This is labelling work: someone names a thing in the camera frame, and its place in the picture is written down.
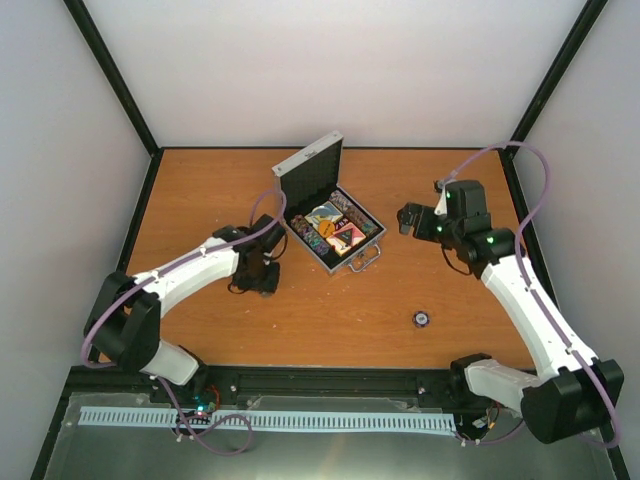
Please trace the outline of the black triangular dealer token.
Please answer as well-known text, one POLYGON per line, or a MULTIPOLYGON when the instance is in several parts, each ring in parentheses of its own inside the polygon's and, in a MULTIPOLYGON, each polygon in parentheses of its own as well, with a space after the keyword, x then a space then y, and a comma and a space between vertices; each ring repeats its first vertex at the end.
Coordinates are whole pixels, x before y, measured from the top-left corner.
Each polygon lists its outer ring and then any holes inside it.
POLYGON ((363 234, 355 225, 349 224, 344 228, 337 230, 334 233, 334 237, 345 245, 352 247, 362 241, 363 234))

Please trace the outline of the red playing card deck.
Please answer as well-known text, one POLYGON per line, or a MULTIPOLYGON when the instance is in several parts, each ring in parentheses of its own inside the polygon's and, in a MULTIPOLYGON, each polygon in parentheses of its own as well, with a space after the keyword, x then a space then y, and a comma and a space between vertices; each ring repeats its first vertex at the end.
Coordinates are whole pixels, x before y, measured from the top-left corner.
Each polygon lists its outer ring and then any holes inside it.
POLYGON ((327 238, 328 244, 340 257, 346 255, 366 239, 366 235, 354 224, 349 223, 336 230, 327 238))

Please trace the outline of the blue playing card deck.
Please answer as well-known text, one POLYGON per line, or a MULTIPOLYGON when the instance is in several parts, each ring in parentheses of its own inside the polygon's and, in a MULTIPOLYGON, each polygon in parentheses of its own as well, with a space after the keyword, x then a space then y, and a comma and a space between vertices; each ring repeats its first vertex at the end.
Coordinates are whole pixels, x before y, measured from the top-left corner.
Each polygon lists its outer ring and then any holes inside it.
POLYGON ((326 201, 323 204, 314 207, 312 211, 305 216, 305 219, 313 227, 318 227, 323 221, 330 221, 334 223, 342 217, 343 213, 330 201, 326 201))

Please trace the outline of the silver aluminium poker case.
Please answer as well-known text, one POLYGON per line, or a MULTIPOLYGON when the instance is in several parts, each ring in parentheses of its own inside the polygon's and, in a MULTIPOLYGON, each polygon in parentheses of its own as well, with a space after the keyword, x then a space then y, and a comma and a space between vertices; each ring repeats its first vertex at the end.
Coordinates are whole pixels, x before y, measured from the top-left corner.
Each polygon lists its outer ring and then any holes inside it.
MULTIPOLYGON (((278 189, 286 196, 283 219, 287 228, 303 248, 330 274, 344 267, 350 268, 354 273, 365 270, 380 257, 380 239, 386 233, 385 226, 340 183, 343 140, 344 137, 340 132, 332 131, 272 168, 278 189), (291 221, 296 215, 302 215, 305 218, 314 207, 329 201, 331 193, 335 190, 340 190, 367 214, 377 224, 379 231, 374 236, 366 236, 361 244, 342 257, 337 255, 330 245, 329 252, 325 256, 319 256, 294 231, 291 221)), ((349 223, 354 224, 344 214, 334 223, 336 230, 349 223)))

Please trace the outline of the blue white chip stack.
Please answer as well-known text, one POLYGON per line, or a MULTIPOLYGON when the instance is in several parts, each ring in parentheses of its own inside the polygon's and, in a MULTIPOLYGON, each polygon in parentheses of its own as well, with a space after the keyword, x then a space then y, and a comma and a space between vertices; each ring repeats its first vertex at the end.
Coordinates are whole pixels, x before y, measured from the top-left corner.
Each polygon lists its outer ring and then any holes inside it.
POLYGON ((431 319, 424 311, 417 311, 412 316, 412 323, 416 328, 425 328, 430 325, 431 319))

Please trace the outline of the yellow blind button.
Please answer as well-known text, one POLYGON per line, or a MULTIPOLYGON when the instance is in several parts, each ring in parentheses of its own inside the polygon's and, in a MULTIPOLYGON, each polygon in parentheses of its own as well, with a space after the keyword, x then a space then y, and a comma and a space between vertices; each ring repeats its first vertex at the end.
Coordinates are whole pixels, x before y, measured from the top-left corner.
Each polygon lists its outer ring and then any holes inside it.
POLYGON ((329 238, 336 231, 336 225, 330 220, 322 220, 319 222, 317 230, 323 238, 329 238))

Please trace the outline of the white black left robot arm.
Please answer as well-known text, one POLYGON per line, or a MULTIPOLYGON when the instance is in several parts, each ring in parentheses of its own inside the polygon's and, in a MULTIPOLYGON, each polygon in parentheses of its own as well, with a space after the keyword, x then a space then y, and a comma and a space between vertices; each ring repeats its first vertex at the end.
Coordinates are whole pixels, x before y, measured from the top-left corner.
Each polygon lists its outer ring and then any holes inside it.
POLYGON ((84 328, 82 355, 91 349, 106 363, 127 373, 162 377, 186 402, 201 400, 208 390, 204 365, 187 349, 161 338, 161 320, 183 300, 219 280, 241 293, 273 294, 280 265, 274 249, 285 228, 264 214, 249 227, 225 226, 177 259, 133 276, 116 271, 107 276, 84 328))

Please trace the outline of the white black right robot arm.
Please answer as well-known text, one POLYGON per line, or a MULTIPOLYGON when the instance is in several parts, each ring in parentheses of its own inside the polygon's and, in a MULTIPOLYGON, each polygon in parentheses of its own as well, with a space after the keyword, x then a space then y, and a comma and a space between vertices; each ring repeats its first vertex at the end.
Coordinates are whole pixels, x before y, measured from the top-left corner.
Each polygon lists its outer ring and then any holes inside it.
POLYGON ((622 369, 614 360, 600 360, 571 329, 537 280, 515 233, 493 227, 480 182, 450 182, 435 206, 408 203, 397 219, 401 234, 456 253, 498 300, 534 362, 534 373, 526 373, 487 354, 453 361, 455 402, 489 398, 520 415, 544 444, 613 421, 622 369))

